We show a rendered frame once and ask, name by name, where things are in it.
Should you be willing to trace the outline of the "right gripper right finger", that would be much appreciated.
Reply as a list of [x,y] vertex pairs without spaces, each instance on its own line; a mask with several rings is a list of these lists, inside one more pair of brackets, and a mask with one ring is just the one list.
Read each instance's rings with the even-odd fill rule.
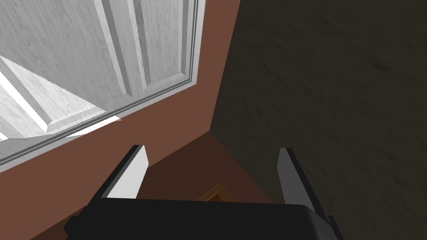
[[291,148],[283,147],[280,149],[277,172],[286,204],[304,205],[313,210],[323,220],[329,220]]

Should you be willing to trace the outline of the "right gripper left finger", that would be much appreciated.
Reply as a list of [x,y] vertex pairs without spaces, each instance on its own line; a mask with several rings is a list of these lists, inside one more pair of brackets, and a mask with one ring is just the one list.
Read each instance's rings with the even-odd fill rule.
[[144,145],[133,145],[92,199],[136,199],[147,169],[148,157]]

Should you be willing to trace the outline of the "white panelled door leaf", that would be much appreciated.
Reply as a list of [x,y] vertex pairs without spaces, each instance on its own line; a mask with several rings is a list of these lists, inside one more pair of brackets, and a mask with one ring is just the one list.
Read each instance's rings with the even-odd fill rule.
[[0,162],[192,85],[206,0],[0,0]]

